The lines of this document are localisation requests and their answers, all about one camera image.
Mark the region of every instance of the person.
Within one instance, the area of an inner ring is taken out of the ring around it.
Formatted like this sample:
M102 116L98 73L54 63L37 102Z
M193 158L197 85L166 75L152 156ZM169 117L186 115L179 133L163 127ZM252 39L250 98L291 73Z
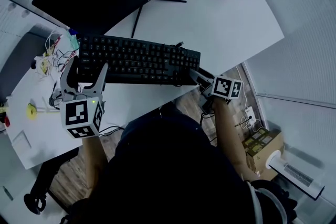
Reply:
M130 122L109 163L98 137L83 139L89 195L69 223L292 221L296 202L248 168L225 99L212 108L217 147L172 102Z

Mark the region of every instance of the cardboard box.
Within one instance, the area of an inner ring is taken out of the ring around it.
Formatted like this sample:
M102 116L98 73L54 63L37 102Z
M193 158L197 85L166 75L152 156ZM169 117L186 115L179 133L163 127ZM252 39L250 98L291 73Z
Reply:
M278 174L273 169L267 169L265 163L273 151L284 152L283 139L281 131L261 128L243 141L247 165L259 179L272 180Z

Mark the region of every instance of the wooden floor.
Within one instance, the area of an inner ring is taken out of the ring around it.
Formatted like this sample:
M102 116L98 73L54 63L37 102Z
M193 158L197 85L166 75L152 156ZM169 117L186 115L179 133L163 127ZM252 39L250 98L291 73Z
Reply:
M256 101L251 91L250 85L246 78L245 72L241 65L237 66L242 80L245 86L245 92L247 97L247 106L252 106L257 119L260 118ZM232 79L239 79L239 74L236 68L230 69L224 73L224 76ZM202 111L198 107L199 91L195 89L176 100L176 106L186 115L190 116L194 120L198 121L201 118ZM239 99L233 100L229 107L233 115L235 124L240 123L240 119L244 116L245 98L243 92L240 93ZM216 130L215 130L215 117L203 120L203 130L207 134L211 143L217 145ZM254 130L260 127L260 122L254 126ZM243 129L241 126L236 127L241 140L246 138L252 133L252 127L249 129ZM115 154L115 148L120 140L122 131L117 131L110 136L101 137L101 142L104 147L108 160L113 158ZM79 154L73 158L69 163L63 164L58 174L55 176L50 191L63 203L66 207L71 206L74 202L83 199L87 192L86 176L85 176L85 164L82 148L79 148Z

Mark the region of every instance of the keyboard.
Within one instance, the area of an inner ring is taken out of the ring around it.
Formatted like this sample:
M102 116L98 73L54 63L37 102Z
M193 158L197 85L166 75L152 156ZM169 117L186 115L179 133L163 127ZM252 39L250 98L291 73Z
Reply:
M106 83L196 85L190 69L198 71L201 53L149 41L81 35L79 82L93 82L108 62Z

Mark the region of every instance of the desk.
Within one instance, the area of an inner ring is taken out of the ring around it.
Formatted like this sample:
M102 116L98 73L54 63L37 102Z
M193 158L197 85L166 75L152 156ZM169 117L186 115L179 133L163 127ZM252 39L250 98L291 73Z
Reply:
M107 35L130 37L137 11L115 25ZM201 67L221 74L283 38L282 31L265 0L187 0L187 3L150 1L143 6L134 38L165 44L184 42L201 52ZM14 139L24 130L32 148L17 152L26 169L65 153L79 145L61 127L60 115L39 114L33 122L22 115L30 98L49 97L52 81L34 84L27 72L9 101L7 129ZM194 89L195 86L106 84L101 129L125 125L143 114Z

